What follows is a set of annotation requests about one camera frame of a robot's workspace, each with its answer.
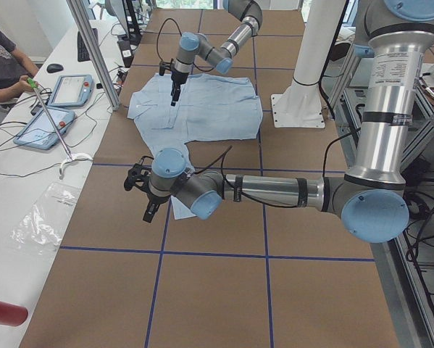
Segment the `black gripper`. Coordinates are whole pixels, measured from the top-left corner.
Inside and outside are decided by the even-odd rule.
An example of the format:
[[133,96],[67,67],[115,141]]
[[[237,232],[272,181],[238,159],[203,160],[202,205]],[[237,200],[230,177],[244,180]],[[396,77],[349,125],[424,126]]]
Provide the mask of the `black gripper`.
[[145,193],[149,199],[146,210],[143,214],[143,221],[151,222],[154,219],[155,214],[160,208],[161,204],[167,202],[170,198],[169,194],[165,196],[159,196],[154,194],[149,188],[149,179],[151,172],[146,166],[135,163],[128,171],[128,176],[124,182],[124,189],[131,191],[133,187],[136,187],[143,193]]
[[163,76],[166,71],[170,71],[172,79],[171,105],[174,107],[180,98],[181,86],[188,79],[188,65],[177,59],[171,59],[169,62],[161,61],[159,63],[159,74]]

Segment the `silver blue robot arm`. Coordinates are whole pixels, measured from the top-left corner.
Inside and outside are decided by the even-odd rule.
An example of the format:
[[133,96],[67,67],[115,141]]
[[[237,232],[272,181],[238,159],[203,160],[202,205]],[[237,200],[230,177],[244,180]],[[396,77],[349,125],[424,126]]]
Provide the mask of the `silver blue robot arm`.
[[241,24],[220,46],[213,46],[202,33],[184,32],[179,41],[176,58],[159,63],[159,74],[171,72],[171,105],[179,101],[181,86],[186,83],[196,57],[201,57],[217,72],[226,74],[233,66],[233,59],[241,47],[256,36],[262,26],[262,10],[255,1],[224,1],[224,8],[240,20]]
[[151,222],[171,197],[201,219],[225,199],[250,199],[337,215],[350,234],[369,243],[396,238],[409,222],[401,156],[422,59],[434,44],[434,1],[359,3],[354,53],[373,63],[357,152],[342,178],[317,180],[230,175],[191,165],[188,142],[251,139],[262,121],[251,82],[228,76],[242,45],[259,32],[262,11],[255,1],[223,5],[241,24],[220,47],[202,33],[183,33],[176,57],[160,62],[159,72],[132,95],[128,117],[150,149],[151,164],[135,163],[124,188],[147,195],[143,219]]

